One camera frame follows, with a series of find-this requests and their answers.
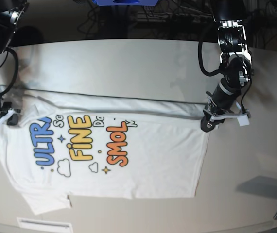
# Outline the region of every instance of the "orange lettering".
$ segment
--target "orange lettering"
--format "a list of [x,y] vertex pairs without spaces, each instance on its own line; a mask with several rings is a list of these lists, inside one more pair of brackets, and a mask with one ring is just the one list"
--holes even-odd
[[125,156],[118,156],[117,158],[114,159],[113,156],[108,156],[107,157],[107,162],[111,165],[117,164],[119,161],[122,161],[119,166],[126,166],[128,164],[128,158]]
[[113,132],[110,135],[110,139],[114,142],[123,142],[126,140],[126,135],[123,132]]
[[128,145],[127,142],[110,142],[107,144],[107,147],[111,148],[111,150],[107,154],[111,156],[126,156],[128,153],[121,151],[121,147],[125,147],[126,145]]
[[107,131],[109,132],[127,132],[128,127],[125,121],[121,122],[121,127],[108,127]]

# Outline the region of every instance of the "vent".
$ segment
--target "vent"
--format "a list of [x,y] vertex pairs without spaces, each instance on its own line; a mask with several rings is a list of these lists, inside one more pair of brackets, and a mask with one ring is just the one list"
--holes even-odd
[[144,6],[145,11],[153,11],[154,8],[154,6]]
[[17,218],[17,222],[24,229],[53,233],[73,233],[71,223],[41,221],[19,217]]

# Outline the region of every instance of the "yellow lettering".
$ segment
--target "yellow lettering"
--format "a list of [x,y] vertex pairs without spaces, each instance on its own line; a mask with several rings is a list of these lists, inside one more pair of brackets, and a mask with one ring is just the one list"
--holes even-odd
[[89,143],[84,143],[84,144],[71,144],[71,143],[68,143],[67,144],[67,148],[75,148],[75,149],[91,149],[92,148],[92,145],[89,144]]
[[90,128],[92,126],[92,122],[91,119],[88,115],[84,116],[84,122],[83,120],[78,117],[77,122],[74,122],[74,118],[72,116],[68,116],[67,117],[67,121],[69,123],[69,127],[71,127],[72,129],[82,129],[82,128]]
[[91,143],[93,140],[90,137],[87,137],[92,133],[91,130],[69,130],[70,134],[76,134],[70,141],[72,143]]
[[69,154],[70,154],[71,159],[74,161],[86,161],[86,160],[93,159],[92,155],[84,155],[84,154],[82,154],[81,150],[78,150],[77,154],[76,154],[74,149],[70,149]]

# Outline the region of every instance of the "blue lettering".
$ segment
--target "blue lettering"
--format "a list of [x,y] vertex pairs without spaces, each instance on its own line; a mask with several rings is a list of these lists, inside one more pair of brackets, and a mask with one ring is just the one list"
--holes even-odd
[[40,121],[43,121],[43,122],[45,122],[45,123],[51,123],[52,122],[52,120],[50,119],[50,118],[48,118],[48,117],[44,117],[44,118],[41,118],[41,119],[39,119]]
[[54,158],[49,154],[35,153],[35,158],[47,159],[47,161],[36,161],[39,166],[50,166],[54,164]]
[[44,122],[43,126],[33,123],[30,125],[31,140],[34,147],[38,146],[38,143],[47,143],[47,148],[34,148],[34,157],[44,159],[45,161],[36,161],[39,166],[50,166],[54,164],[54,147],[52,144],[53,139],[51,137],[45,137],[47,135],[53,135],[53,130],[49,130],[52,120],[48,117],[39,119]]
[[48,148],[44,148],[44,149],[42,149],[42,148],[35,148],[34,152],[35,153],[46,153],[46,154],[54,153],[54,148],[53,148],[52,143],[47,143],[47,145],[48,145]]

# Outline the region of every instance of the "printed graphic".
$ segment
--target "printed graphic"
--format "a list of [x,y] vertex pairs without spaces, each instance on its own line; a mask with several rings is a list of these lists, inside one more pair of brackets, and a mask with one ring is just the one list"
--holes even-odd
[[94,172],[94,173],[98,173],[99,171],[99,164],[98,163],[92,163],[91,165],[89,165],[89,169]]
[[108,127],[106,130],[111,132],[110,139],[113,141],[107,144],[107,147],[111,148],[111,150],[107,153],[107,162],[111,165],[121,162],[119,163],[119,166],[126,166],[129,162],[126,157],[128,153],[126,151],[122,151],[122,147],[128,145],[125,141],[125,132],[128,131],[126,122],[121,122],[121,127]]
[[137,127],[138,125],[135,123],[135,121],[132,120],[126,120],[127,122],[127,127]]
[[53,139],[49,136],[53,135],[53,130],[49,130],[52,120],[48,117],[39,119],[38,121],[43,122],[40,124],[33,123],[30,125],[31,140],[34,148],[34,157],[40,160],[36,160],[36,164],[39,166],[50,166],[54,164],[54,153]]
[[58,139],[61,141],[61,143],[63,143],[63,141],[65,140],[65,138],[63,138],[62,136],[60,136]]
[[97,116],[96,120],[93,122],[94,127],[104,127],[104,117]]
[[63,128],[64,127],[64,122],[63,122],[64,117],[62,115],[56,115],[55,119],[56,120],[53,121],[53,125],[55,127]]
[[91,119],[88,115],[84,115],[84,121],[77,117],[76,122],[72,116],[67,117],[69,123],[69,133],[75,135],[70,141],[71,143],[67,144],[67,148],[69,149],[70,158],[74,161],[85,161],[92,160],[93,156],[88,154],[84,154],[87,152],[87,149],[92,148],[93,139],[91,137],[87,137],[92,134],[92,131],[89,129],[92,126]]
[[106,174],[109,172],[109,171],[111,171],[111,170],[109,170],[108,168],[107,168],[107,166],[102,170],[102,171],[104,171]]
[[71,173],[70,173],[70,163],[68,159],[63,159],[63,160],[59,160],[57,162],[58,168],[57,168],[57,172],[65,177],[70,177]]

